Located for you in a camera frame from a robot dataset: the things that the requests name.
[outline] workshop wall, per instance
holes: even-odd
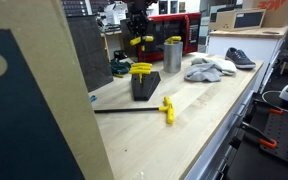
[[[149,11],[149,15],[158,15],[158,3],[153,3],[147,11]]]
[[[106,36],[107,46],[109,49],[111,59],[114,58],[114,51],[122,50],[120,45],[119,35],[108,35]]]
[[[180,0],[179,2],[185,2],[186,12],[199,12],[200,0]]]

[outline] metal cylinder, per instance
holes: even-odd
[[[164,71],[176,73],[181,70],[183,42],[164,43]]]

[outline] metal rod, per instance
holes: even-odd
[[[130,108],[130,109],[103,109],[94,110],[95,113],[114,113],[114,112],[134,112],[134,111],[158,111],[158,107],[154,108]]]

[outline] wooden panel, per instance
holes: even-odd
[[[0,29],[15,37],[85,178],[113,179],[60,1],[0,1]]]
[[[213,31],[213,32],[210,32],[209,35],[210,36],[222,36],[222,37],[279,39],[279,38],[282,38],[287,31],[288,31],[288,26],[285,26],[282,28],[259,28],[259,29],[249,29],[249,30],[242,30],[242,31]]]

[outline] gray sneaker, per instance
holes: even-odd
[[[253,69],[256,67],[256,64],[252,62],[242,50],[237,50],[232,47],[227,50],[225,59],[231,60],[236,68],[239,69]]]

